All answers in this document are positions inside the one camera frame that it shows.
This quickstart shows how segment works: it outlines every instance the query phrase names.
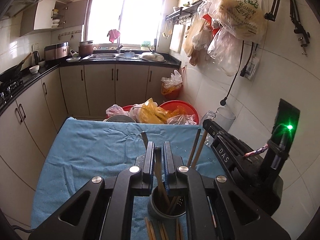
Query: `power cord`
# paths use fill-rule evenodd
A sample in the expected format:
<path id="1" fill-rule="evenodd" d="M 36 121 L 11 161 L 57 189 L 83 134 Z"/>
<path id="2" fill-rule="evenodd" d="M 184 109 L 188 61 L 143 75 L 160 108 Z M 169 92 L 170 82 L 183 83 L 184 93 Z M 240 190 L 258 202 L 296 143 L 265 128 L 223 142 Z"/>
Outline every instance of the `power cord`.
<path id="1" fill-rule="evenodd" d="M 232 88 L 232 86 L 233 86 L 233 83 L 235 82 L 236 77 L 237 77 L 237 75 L 238 75 L 238 73 L 239 73 L 240 66 L 241 66 L 241 61 L 242 61 L 242 55 L 243 55 L 243 47 L 244 47 L 244 41 L 242 41 L 242 49 L 241 49 L 241 56 L 240 56 L 240 63 L 239 63 L 238 71 L 237 71 L 237 73 L 235 74 L 235 77 L 233 78 L 233 81 L 232 81 L 232 83 L 231 83 L 231 86 L 230 86 L 230 88 L 229 88 L 229 91 L 228 91 L 227 96 L 226 96 L 223 100 L 220 101 L 220 105 L 222 105 L 222 106 L 225 106 L 225 105 L 226 105 L 228 96 L 229 96 L 230 91 L 231 91 L 231 88 Z"/>

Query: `faucet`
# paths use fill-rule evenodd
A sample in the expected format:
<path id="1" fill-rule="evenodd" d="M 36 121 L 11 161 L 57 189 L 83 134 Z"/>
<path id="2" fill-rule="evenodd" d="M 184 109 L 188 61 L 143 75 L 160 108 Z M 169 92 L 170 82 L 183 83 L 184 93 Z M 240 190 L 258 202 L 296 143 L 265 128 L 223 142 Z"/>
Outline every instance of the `faucet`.
<path id="1" fill-rule="evenodd" d="M 120 50 L 123 48 L 123 45 L 121 45 L 121 46 L 119 46 L 118 48 L 116 48 L 116 51 L 118 52 L 118 53 L 120 53 Z"/>

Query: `cutting board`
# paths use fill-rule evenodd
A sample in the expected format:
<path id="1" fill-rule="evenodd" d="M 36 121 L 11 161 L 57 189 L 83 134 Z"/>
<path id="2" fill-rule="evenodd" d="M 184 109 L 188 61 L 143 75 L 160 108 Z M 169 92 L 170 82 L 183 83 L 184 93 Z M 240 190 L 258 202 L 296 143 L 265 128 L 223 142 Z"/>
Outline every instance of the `cutting board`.
<path id="1" fill-rule="evenodd" d="M 188 57 L 191 57 L 191 54 L 194 50 L 192 38 L 194 35 L 198 34 L 203 29 L 205 22 L 206 22 L 206 20 L 204 20 L 204 19 L 196 18 L 194 20 L 192 26 L 190 27 L 188 36 L 185 39 L 183 46 L 182 46 L 183 50 L 185 51 L 185 53 L 187 54 Z"/>
<path id="2" fill-rule="evenodd" d="M 173 27 L 170 49 L 175 52 L 181 51 L 184 28 L 185 28 L 185 25 L 183 24 L 175 24 Z"/>

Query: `window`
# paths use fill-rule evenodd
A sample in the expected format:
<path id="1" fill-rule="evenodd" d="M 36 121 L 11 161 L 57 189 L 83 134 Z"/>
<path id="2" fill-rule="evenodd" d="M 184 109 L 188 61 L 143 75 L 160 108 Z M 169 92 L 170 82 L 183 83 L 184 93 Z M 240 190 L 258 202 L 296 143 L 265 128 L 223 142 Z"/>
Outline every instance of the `window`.
<path id="1" fill-rule="evenodd" d="M 124 45 L 140 45 L 157 38 L 163 0 L 92 0 L 87 40 L 111 46 L 108 32 L 120 31 Z"/>

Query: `rice cooker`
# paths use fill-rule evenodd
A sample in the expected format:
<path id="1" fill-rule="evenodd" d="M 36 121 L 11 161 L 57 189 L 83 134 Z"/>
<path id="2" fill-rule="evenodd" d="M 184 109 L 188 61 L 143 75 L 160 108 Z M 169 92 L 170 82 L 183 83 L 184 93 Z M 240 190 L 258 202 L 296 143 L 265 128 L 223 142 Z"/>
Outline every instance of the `rice cooker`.
<path id="1" fill-rule="evenodd" d="M 69 55 L 69 42 L 50 45 L 44 48 L 45 61 L 62 59 Z"/>

